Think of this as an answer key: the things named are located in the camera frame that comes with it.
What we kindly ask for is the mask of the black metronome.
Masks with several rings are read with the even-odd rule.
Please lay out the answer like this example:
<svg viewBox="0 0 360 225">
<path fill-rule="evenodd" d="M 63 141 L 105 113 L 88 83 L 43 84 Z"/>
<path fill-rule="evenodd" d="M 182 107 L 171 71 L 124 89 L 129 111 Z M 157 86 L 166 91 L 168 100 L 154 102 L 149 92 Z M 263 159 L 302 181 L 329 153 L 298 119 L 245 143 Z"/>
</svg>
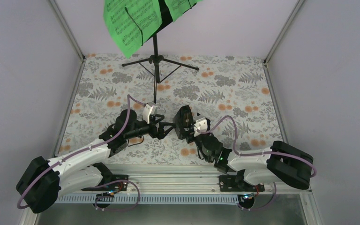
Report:
<svg viewBox="0 0 360 225">
<path fill-rule="evenodd" d="M 193 129 L 193 115 L 189 105 L 182 106 L 174 116 L 173 123 L 176 124 L 175 133 L 180 140 L 185 140 L 186 131 Z"/>
</svg>

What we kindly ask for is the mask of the black music stand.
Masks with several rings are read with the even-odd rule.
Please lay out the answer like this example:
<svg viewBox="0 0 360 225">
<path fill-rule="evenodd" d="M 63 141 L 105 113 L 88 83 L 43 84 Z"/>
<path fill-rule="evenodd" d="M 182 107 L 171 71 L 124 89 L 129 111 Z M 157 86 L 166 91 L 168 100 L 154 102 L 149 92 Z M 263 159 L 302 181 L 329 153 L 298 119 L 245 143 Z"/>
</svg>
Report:
<svg viewBox="0 0 360 225">
<path fill-rule="evenodd" d="M 161 12 L 161 16 L 162 16 L 162 24 L 160 25 L 160 27 L 158 28 L 157 31 L 155 31 L 153 33 L 153 35 L 149 38 L 152 38 L 153 41 L 153 54 L 146 59 L 142 59 L 142 60 L 137 60 L 137 61 L 133 61 L 133 62 L 128 62 L 128 63 L 123 63 L 121 66 L 122 67 L 126 67 L 126 66 L 130 66 L 130 65 L 134 65 L 134 64 L 139 64 L 140 66 L 142 66 L 147 72 L 149 72 L 153 77 L 154 77 L 154 92 L 153 92 L 153 103 L 157 103 L 157 92 L 158 92 L 158 84 L 160 84 L 162 81 L 166 80 L 170 75 L 172 75 L 176 70 L 178 70 L 181 67 L 186 67 L 186 68 L 190 68 L 196 71 L 199 71 L 198 67 L 195 66 L 191 66 L 191 65 L 187 65 L 181 62 L 176 62 L 173 60 L 169 60 L 166 59 L 163 55 L 160 55 L 158 53 L 158 38 L 157 38 L 157 34 L 163 30 L 165 27 L 167 27 L 170 23 L 173 22 L 173 19 L 170 15 L 169 12 L 169 7 L 167 6 L 167 4 L 165 3 L 164 0 L 159 0 L 159 6 L 160 6 L 160 12 Z M 170 72 L 168 75 L 166 75 L 165 77 L 161 78 L 160 77 L 160 69 L 159 69 L 159 64 L 160 62 L 167 62 L 167 63 L 171 63 L 174 65 L 177 65 L 177 67 Z M 142 63 L 143 62 L 149 62 L 150 64 L 154 65 L 154 72 L 149 71 Z"/>
</svg>

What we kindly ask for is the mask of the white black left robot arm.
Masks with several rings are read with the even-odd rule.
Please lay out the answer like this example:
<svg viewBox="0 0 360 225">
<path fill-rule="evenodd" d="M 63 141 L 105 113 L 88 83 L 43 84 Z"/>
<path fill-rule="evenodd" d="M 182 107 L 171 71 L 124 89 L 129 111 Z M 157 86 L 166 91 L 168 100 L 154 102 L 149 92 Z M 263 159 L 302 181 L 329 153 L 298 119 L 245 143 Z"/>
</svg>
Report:
<svg viewBox="0 0 360 225">
<path fill-rule="evenodd" d="M 148 120 L 137 120 L 134 110 L 124 110 L 114 124 L 87 146 L 60 157 L 34 158 L 16 185 L 21 195 L 17 207 L 29 207 L 38 214 L 61 196 L 78 190 L 112 190 L 113 174 L 103 162 L 125 149 L 129 139 L 144 135 L 164 139 L 176 125 L 163 119 L 163 115 L 157 114 Z"/>
</svg>

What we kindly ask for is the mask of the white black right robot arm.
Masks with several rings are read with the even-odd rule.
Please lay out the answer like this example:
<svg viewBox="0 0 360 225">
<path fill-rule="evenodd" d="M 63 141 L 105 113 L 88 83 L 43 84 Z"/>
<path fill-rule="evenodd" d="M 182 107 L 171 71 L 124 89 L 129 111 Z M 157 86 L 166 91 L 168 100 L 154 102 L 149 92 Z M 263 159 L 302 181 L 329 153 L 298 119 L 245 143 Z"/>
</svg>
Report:
<svg viewBox="0 0 360 225">
<path fill-rule="evenodd" d="M 317 175 L 314 158 L 283 142 L 249 153 L 224 147 L 213 134 L 210 120 L 190 112 L 179 112 L 174 118 L 179 139 L 195 143 L 198 157 L 222 173 L 236 173 L 235 185 L 241 191 L 260 183 L 284 182 L 290 187 L 307 190 Z"/>
</svg>

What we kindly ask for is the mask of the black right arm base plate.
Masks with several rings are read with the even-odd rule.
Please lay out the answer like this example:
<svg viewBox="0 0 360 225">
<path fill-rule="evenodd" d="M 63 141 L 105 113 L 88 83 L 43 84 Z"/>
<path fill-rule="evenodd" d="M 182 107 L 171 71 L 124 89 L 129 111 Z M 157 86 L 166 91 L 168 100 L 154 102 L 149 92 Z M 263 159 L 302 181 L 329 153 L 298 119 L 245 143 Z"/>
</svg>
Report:
<svg viewBox="0 0 360 225">
<path fill-rule="evenodd" d="M 250 185 L 240 176 L 221 175 L 218 177 L 221 192 L 264 192 L 264 185 Z"/>
</svg>

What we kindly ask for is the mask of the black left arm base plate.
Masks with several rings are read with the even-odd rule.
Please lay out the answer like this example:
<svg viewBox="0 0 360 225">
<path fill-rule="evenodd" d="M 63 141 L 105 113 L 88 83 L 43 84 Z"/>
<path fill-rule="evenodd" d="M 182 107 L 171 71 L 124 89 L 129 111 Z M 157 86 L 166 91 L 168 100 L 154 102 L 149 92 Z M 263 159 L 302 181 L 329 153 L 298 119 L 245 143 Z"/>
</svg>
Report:
<svg viewBox="0 0 360 225">
<path fill-rule="evenodd" d="M 103 178 L 102 181 L 98 184 L 98 186 L 102 186 L 102 187 L 98 187 L 98 188 L 83 188 L 81 189 L 82 191 L 103 191 L 103 192 L 109 192 L 109 191 L 113 191 L 113 192 L 117 192 L 117 191 L 126 191 L 127 190 L 127 182 L 128 182 L 128 175 L 124 175 L 124 174 L 114 174 L 112 175 L 110 178 L 106 177 Z M 116 182 L 116 183 L 112 183 L 112 184 L 108 184 L 110 182 L 113 181 L 117 181 L 117 180 L 124 180 L 121 182 Z"/>
</svg>

